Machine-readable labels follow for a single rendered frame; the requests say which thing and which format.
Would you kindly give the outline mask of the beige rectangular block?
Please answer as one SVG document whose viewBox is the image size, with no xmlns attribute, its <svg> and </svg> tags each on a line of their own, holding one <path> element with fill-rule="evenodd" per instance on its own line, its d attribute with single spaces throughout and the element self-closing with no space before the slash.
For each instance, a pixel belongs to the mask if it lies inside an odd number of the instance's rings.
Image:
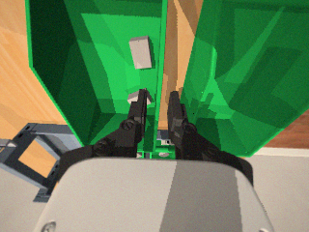
<svg viewBox="0 0 309 232">
<path fill-rule="evenodd" d="M 152 97 L 149 94 L 148 90 L 146 88 L 144 88 L 144 89 L 145 89 L 145 91 L 147 91 L 147 105 L 151 104 L 152 103 Z M 127 101 L 129 102 L 129 104 L 131 104 L 131 102 L 137 102 L 138 94 L 139 94 L 139 91 L 136 91 L 136 92 L 128 95 Z"/>
<path fill-rule="evenodd" d="M 134 37 L 129 40 L 129 46 L 135 69 L 152 67 L 152 54 L 149 36 Z"/>
</svg>

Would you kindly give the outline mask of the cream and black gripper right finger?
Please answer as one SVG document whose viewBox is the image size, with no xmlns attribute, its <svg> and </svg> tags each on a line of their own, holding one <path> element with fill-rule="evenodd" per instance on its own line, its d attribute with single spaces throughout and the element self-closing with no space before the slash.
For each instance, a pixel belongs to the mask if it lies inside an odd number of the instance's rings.
<svg viewBox="0 0 309 232">
<path fill-rule="evenodd" d="M 225 151 L 220 151 L 200 135 L 195 125 L 188 122 L 185 104 L 180 103 L 178 91 L 170 92 L 167 121 L 168 138 L 175 145 L 176 160 L 212 161 L 230 165 L 241 171 L 254 188 L 251 163 Z"/>
</svg>

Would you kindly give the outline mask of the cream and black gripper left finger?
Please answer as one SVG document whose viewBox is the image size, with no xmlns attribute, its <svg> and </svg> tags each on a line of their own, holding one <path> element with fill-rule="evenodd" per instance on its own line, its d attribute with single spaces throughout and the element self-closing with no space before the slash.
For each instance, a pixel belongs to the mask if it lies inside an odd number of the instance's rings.
<svg viewBox="0 0 309 232">
<path fill-rule="evenodd" d="M 127 119 L 121 122 L 117 130 L 94 145 L 67 151 L 60 157 L 58 183 L 73 164 L 84 159 L 112 156 L 137 158 L 138 143 L 145 136 L 146 117 L 147 91 L 139 89 L 137 101 L 131 102 Z"/>
</svg>

